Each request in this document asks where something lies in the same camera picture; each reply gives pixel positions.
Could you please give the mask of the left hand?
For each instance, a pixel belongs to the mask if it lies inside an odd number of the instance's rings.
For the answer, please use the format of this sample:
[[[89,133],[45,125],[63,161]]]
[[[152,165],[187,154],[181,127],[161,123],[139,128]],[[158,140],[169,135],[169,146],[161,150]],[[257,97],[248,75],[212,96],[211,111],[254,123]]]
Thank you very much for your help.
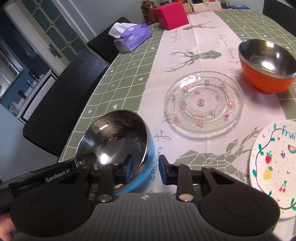
[[[0,237],[3,241],[11,241],[13,239],[11,232],[15,230],[15,226],[11,220],[9,213],[3,213],[0,217]]]

